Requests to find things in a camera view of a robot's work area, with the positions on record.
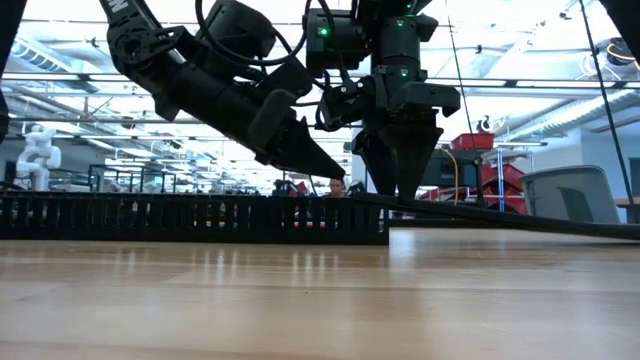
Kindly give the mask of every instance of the person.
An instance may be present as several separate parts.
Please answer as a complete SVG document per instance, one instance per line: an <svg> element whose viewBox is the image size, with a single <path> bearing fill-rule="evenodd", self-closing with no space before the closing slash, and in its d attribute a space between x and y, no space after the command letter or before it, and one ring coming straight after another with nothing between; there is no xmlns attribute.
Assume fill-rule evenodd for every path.
<svg viewBox="0 0 640 360"><path fill-rule="evenodd" d="M330 189L330 192L327 196L343 197L346 191L346 186L344 185L344 179L331 179L329 181L329 189Z"/></svg>

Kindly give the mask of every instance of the robotic arm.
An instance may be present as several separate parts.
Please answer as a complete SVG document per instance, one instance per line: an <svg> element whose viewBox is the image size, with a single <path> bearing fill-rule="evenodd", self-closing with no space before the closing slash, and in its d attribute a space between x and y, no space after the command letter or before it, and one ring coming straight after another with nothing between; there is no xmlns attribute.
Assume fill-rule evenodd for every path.
<svg viewBox="0 0 640 360"><path fill-rule="evenodd" d="M143 0L101 0L114 64L153 94L156 112L171 121L184 110L254 151L265 165L344 176L311 139L306 119L297 121L291 109L311 90L311 76L339 69L344 83L325 84L320 128L333 131L363 120L354 153L365 160L378 192L393 195L397 187L407 198L413 198L442 134L434 108L442 108L445 116L460 108L454 87L424 83L427 73L420 69L420 43L429 41L438 26L435 19L418 15L430 2L356 0L351 11L332 11L324 1L322 9L309 9L307 0L307 68L290 56L267 76L249 62L234 61L262 59L276 40L271 22L240 2L216 1L204 24L199 16L201 31L192 36L181 26L163 29ZM346 70L367 56L371 75L351 81ZM237 77L252 83L240 84Z"/></svg>
<svg viewBox="0 0 640 360"><path fill-rule="evenodd" d="M152 94L158 115L172 121L184 110L252 150L264 165L344 176L311 139L306 119L298 121L291 108L312 87L295 57L266 75L222 56L201 32L193 36L183 26L162 28L144 0L100 2L116 69ZM211 36L244 57L264 58L275 44L271 22L234 0L218 0L206 22Z"/></svg>

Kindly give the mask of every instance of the black robotic arm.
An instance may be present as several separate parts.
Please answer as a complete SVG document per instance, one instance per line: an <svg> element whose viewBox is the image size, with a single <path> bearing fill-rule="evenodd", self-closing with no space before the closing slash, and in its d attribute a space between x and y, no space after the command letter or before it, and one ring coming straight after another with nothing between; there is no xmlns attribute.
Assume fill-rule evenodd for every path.
<svg viewBox="0 0 640 360"><path fill-rule="evenodd" d="M264 165L344 176L291 108L312 86L295 57L266 75L218 54L200 32L162 28L144 0L100 2L116 69L152 94L158 115L172 121L184 110L255 152ZM218 0L207 25L217 41L245 57L266 57L275 44L271 22L237 1ZM240 83L238 77L251 82Z"/></svg>

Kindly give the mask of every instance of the black cable carrier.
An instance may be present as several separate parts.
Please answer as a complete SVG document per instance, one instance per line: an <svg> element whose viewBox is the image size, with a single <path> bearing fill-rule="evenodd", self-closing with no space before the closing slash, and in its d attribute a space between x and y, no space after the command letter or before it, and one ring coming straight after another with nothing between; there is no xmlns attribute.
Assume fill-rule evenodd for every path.
<svg viewBox="0 0 640 360"><path fill-rule="evenodd" d="M388 211L352 199L0 192L0 240L388 245Z"/></svg>

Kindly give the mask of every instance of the white wall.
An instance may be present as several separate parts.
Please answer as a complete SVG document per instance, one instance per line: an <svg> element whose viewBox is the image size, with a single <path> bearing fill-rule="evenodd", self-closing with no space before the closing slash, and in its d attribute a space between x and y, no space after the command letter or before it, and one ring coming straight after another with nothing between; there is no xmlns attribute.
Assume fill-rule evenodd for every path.
<svg viewBox="0 0 640 360"><path fill-rule="evenodd" d="M640 158L640 136L625 136L622 134L619 139L627 175L629 176L629 181L631 181L629 160L631 158ZM627 190L611 133L585 134L582 137L582 142L584 164L602 168L607 175L613 198L626 199ZM627 217L624 210L618 210L618 214L621 220L626 220Z"/></svg>
<svg viewBox="0 0 640 360"><path fill-rule="evenodd" d="M527 173L583 163L582 134L578 129L570 131L567 137L550 138L544 141L548 143L547 146L532 148L533 164L530 159L521 159L513 165Z"/></svg>
<svg viewBox="0 0 640 360"><path fill-rule="evenodd" d="M105 155L89 146L73 145L70 141L56 140L55 145L62 151L60 169L77 172L89 171L91 164L104 164ZM7 161L16 161L22 152L24 142L5 141L0 145L0 179L4 180Z"/></svg>
<svg viewBox="0 0 640 360"><path fill-rule="evenodd" d="M627 173L631 177L629 160L640 158L640 135L625 135L624 131L620 133L620 147ZM605 172L613 198L627 197L611 133L591 134L588 130L583 133L576 129L566 138L545 141L549 142L549 146L533 152L535 171L575 165L598 166ZM514 165L524 172L531 171L529 160L519 160ZM619 209L618 215L622 222L626 222L625 210Z"/></svg>

